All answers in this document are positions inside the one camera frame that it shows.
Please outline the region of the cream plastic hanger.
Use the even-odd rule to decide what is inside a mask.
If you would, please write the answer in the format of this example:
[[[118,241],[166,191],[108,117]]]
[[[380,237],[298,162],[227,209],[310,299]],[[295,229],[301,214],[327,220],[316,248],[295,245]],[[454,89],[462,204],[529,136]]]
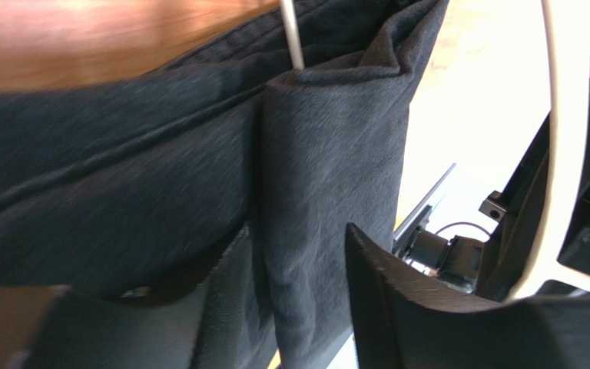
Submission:
[[[550,97],[549,149],[546,155],[545,196],[542,214],[532,228],[534,240],[519,261],[499,265],[480,277],[477,293],[492,300],[514,301],[536,294],[548,281],[557,281],[590,292],[590,275],[559,262],[572,221],[582,176],[588,129],[588,50],[590,10],[584,36],[571,35],[569,19],[577,10],[569,1],[456,1],[441,29],[441,44],[432,57],[430,77],[434,91],[449,92],[468,63],[481,58],[501,39],[495,22],[511,11],[532,27],[523,37],[538,52],[537,38],[547,39]]]

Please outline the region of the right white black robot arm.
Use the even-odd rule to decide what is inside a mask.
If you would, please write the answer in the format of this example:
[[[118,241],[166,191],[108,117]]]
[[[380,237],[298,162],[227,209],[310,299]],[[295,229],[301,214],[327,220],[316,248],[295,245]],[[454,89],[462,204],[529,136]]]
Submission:
[[[439,232],[427,231],[432,204],[426,199],[396,231],[394,255],[429,268],[461,292],[502,300],[520,278],[531,251],[548,166],[549,124],[544,123],[504,190],[494,191],[482,203],[481,212],[497,224],[486,241],[465,236],[445,239]],[[590,115],[582,182],[559,261],[590,275]]]

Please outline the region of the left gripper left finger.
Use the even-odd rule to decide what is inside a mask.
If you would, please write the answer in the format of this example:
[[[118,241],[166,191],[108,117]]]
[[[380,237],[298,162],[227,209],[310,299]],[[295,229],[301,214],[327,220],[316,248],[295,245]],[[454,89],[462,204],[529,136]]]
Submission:
[[[251,254],[244,227],[122,298],[0,287],[0,368],[233,367]]]

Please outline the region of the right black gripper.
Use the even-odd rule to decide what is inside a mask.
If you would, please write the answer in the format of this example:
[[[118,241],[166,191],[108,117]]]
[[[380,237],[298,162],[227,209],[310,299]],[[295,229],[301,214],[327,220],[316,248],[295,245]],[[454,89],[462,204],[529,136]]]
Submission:
[[[501,301],[520,278],[545,200],[548,159],[549,123],[545,121],[505,188],[492,192],[480,208],[482,213],[495,219],[498,226],[486,242],[476,295]],[[590,275],[590,102],[578,200],[559,262]]]

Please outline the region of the black denim trousers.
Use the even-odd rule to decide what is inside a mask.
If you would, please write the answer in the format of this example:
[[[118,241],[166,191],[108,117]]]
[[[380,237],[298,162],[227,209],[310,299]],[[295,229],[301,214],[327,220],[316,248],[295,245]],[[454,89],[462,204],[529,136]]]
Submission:
[[[230,368],[325,368],[351,332],[354,223],[390,249],[409,106],[445,1],[298,1],[152,73],[0,94],[0,287],[150,289],[241,228]]]

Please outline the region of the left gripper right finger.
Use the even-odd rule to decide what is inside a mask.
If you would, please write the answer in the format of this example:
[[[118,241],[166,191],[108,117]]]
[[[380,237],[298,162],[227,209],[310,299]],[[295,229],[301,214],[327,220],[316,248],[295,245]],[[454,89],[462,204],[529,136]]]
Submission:
[[[346,226],[361,368],[590,368],[590,297],[500,304],[419,273]]]

